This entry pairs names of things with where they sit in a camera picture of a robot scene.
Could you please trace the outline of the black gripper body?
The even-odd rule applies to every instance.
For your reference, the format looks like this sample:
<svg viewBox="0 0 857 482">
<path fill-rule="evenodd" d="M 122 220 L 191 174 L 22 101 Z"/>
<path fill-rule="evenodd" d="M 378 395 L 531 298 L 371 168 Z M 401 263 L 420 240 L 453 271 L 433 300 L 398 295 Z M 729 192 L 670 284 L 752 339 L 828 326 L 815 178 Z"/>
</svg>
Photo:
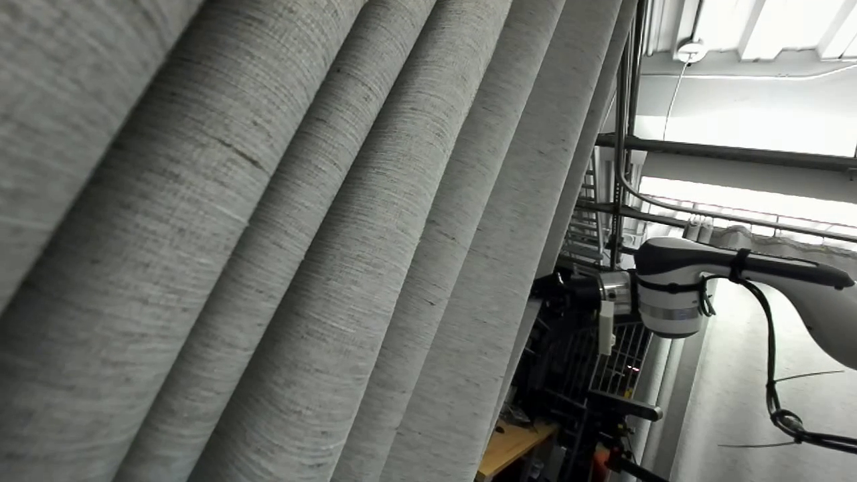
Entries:
<svg viewBox="0 0 857 482">
<path fill-rule="evenodd" d="M 620 271 L 604 271 L 595 276 L 549 272 L 532 281 L 532 298 L 564 303 L 578 312 L 591 312 L 598 352 L 614 352 L 616 319 L 627 312 L 627 276 Z"/>
</svg>

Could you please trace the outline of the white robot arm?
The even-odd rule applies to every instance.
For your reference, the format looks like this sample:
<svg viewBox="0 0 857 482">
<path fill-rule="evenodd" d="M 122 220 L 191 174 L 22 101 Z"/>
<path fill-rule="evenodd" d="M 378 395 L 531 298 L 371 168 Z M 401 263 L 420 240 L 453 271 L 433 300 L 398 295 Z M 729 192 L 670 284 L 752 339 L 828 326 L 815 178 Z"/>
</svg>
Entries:
<svg viewBox="0 0 857 482">
<path fill-rule="evenodd" d="M 774 257 L 752 248 L 720 248 L 685 237 L 647 237 L 634 252 L 631 271 L 584 279 L 549 272 L 532 281 L 532 300 L 582 300 L 600 307 L 616 300 L 658 338 L 690 338 L 711 316 L 710 284 L 744 289 L 769 285 L 800 316 L 809 338 L 839 364 L 857 367 L 857 285 L 855 276 L 800 257 Z"/>
</svg>

